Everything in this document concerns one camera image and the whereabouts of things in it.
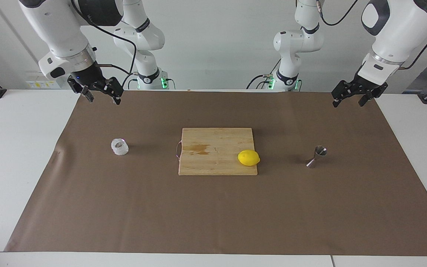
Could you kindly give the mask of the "steel double jigger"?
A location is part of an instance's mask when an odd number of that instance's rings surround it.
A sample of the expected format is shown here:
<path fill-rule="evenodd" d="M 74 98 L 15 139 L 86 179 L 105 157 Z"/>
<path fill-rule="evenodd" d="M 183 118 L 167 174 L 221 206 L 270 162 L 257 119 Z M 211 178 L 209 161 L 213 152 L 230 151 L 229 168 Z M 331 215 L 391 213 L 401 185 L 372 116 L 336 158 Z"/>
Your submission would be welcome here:
<path fill-rule="evenodd" d="M 317 165 L 317 162 L 320 158 L 325 157 L 327 155 L 327 148 L 319 145 L 314 148 L 314 155 L 313 157 L 307 162 L 306 167 L 307 168 L 315 168 Z"/>

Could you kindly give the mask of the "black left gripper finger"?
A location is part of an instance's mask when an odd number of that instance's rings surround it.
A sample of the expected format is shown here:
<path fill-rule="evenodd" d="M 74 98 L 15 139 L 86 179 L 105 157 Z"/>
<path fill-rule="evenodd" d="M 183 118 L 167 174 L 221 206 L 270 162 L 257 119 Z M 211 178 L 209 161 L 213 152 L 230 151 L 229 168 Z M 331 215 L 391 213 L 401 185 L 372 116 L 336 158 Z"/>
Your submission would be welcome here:
<path fill-rule="evenodd" d="M 360 89 L 360 84 L 354 81 L 346 82 L 345 80 L 339 81 L 335 88 L 331 91 L 331 95 L 334 99 L 332 102 L 334 108 L 337 108 L 342 100 L 350 98 L 357 94 Z"/>
<path fill-rule="evenodd" d="M 384 93 L 386 88 L 387 86 L 379 86 L 375 89 L 367 89 L 358 102 L 359 106 L 364 106 L 369 100 L 372 100 L 373 98 L 379 98 Z"/>

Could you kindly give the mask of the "yellow lemon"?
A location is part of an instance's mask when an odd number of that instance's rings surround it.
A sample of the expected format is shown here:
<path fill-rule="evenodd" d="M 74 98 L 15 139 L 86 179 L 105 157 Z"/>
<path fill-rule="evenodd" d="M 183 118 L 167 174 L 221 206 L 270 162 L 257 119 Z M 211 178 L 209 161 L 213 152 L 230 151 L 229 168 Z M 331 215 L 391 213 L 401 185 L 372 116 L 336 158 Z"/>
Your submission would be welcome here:
<path fill-rule="evenodd" d="M 256 166 L 261 161 L 259 154 L 254 150 L 242 150 L 237 159 L 244 166 Z"/>

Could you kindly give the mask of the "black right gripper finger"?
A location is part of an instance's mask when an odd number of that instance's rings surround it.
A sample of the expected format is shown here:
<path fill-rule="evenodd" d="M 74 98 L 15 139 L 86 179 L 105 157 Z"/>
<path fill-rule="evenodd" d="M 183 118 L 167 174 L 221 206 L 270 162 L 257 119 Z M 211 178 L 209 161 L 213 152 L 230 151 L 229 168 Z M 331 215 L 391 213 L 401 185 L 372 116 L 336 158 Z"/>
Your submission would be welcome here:
<path fill-rule="evenodd" d="M 73 78 L 68 78 L 68 85 L 74 93 L 79 93 L 80 95 L 84 96 L 90 103 L 93 102 L 94 96 L 89 90 L 88 86 L 81 86 Z"/>
<path fill-rule="evenodd" d="M 123 86 L 115 77 L 96 81 L 94 90 L 111 97 L 116 105 L 120 105 L 121 97 L 124 93 Z"/>

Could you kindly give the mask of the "clear textured glass cup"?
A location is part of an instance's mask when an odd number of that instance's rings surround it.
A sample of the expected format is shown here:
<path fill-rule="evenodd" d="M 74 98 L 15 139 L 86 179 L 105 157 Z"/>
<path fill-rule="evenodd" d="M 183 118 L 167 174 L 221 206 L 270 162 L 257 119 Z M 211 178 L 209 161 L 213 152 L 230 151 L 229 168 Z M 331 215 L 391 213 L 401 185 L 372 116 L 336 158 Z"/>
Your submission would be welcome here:
<path fill-rule="evenodd" d="M 121 156 L 129 152 L 129 147 L 126 141 L 122 138 L 115 138 L 111 142 L 111 149 L 115 155 Z"/>

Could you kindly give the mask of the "brown table mat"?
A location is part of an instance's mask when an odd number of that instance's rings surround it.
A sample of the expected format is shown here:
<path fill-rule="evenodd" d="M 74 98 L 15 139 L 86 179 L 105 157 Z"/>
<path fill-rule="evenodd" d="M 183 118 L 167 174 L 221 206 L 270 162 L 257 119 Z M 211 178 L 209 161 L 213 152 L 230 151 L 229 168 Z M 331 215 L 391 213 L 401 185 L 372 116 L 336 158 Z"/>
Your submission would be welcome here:
<path fill-rule="evenodd" d="M 427 256 L 427 191 L 377 103 L 358 100 L 81 97 L 4 250 Z M 179 176 L 182 129 L 197 127 L 252 128 L 258 174 Z M 307 168 L 319 145 L 327 155 Z"/>

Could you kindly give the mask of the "white wall socket box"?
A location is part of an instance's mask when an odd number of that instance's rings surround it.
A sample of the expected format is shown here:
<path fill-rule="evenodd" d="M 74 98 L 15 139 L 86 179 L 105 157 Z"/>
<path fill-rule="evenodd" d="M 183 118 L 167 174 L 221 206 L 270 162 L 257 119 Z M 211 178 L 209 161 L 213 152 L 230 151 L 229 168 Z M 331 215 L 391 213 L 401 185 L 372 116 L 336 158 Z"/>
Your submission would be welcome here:
<path fill-rule="evenodd" d="M 70 87 L 64 78 L 66 76 L 47 78 L 41 71 L 25 72 L 25 82 L 31 89 L 69 90 Z"/>

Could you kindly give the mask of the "wooden cutting board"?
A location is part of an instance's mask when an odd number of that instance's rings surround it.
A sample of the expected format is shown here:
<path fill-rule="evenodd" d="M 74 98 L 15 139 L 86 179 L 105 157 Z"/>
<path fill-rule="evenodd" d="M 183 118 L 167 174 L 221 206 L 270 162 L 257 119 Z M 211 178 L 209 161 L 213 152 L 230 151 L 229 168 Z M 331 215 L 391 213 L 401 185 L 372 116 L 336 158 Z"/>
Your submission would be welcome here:
<path fill-rule="evenodd" d="M 256 176 L 238 154 L 255 150 L 252 128 L 183 128 L 176 148 L 180 176 Z"/>

